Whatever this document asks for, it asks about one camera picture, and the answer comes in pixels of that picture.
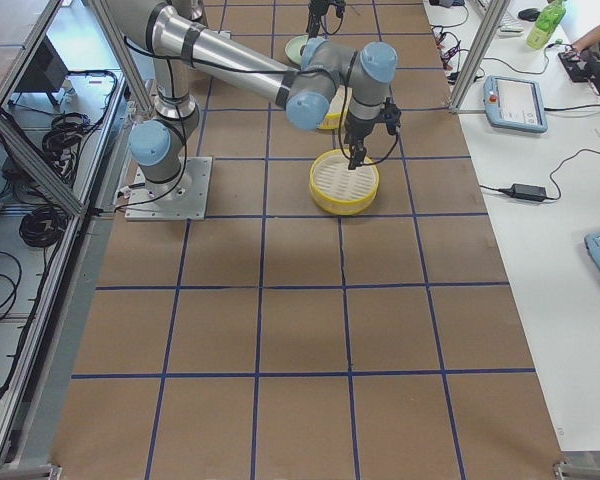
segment white table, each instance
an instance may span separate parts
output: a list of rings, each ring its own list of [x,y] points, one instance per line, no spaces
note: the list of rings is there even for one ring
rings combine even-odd
[[[545,4],[513,0],[509,11]],[[454,24],[463,17],[461,8],[425,5],[431,23]],[[470,0],[467,6],[467,23],[450,29],[467,39],[465,48],[481,19]],[[524,23],[529,30],[532,24]],[[566,41],[563,31],[558,37]],[[525,38],[496,37],[487,56],[539,71],[542,52],[528,48]],[[482,66],[488,75],[539,82],[548,107],[600,103],[589,85],[569,81],[556,57],[561,50],[547,51],[550,64],[543,75],[520,75],[488,60]],[[461,109],[484,109],[482,82],[474,84]],[[549,130],[542,135],[494,129],[483,114],[461,114],[480,183],[542,185],[555,195],[548,174],[562,159],[581,148],[600,151],[600,113],[592,112],[550,114]],[[587,233],[600,231],[600,156],[583,153],[555,178],[563,192],[556,203],[532,204],[487,191],[484,198],[560,446],[600,451],[600,274],[583,243]]]

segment power adapter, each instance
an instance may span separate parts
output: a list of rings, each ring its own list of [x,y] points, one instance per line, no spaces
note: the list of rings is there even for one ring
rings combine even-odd
[[[498,192],[504,193],[511,198],[528,200],[530,202],[544,202],[548,200],[547,190],[537,185],[525,185],[523,183],[514,183],[511,188],[498,188]]]

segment green bottle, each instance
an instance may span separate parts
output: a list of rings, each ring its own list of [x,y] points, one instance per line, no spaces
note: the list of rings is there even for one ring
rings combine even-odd
[[[531,32],[529,32],[527,45],[536,50],[540,50],[546,45],[553,32],[558,28],[562,17],[567,12],[564,2],[565,0],[553,0],[553,2],[544,7],[536,20],[536,24],[531,29]]]

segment blue joint cap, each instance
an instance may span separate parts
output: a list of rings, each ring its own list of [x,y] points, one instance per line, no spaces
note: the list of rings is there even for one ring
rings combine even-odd
[[[162,123],[149,120],[131,131],[129,148],[138,164],[151,167],[166,157],[171,148],[171,135]]]
[[[398,54],[388,43],[372,42],[360,52],[360,63],[371,78],[389,83],[396,74]]]
[[[300,61],[301,70],[304,70],[309,66],[309,63],[311,63],[311,60],[313,60],[316,50],[323,42],[326,42],[326,40],[319,37],[314,37],[307,40],[307,44],[304,46],[304,51],[302,52],[302,60]]]
[[[329,101],[317,92],[301,92],[287,101],[287,119],[300,130],[314,130],[329,111]]]

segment person's arm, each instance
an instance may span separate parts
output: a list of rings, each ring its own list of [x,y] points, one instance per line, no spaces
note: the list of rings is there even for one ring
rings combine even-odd
[[[573,48],[577,53],[580,53],[582,50],[589,48],[591,45],[595,45],[600,42],[600,25],[586,33],[583,37],[580,37],[578,40],[571,44],[571,48]]]

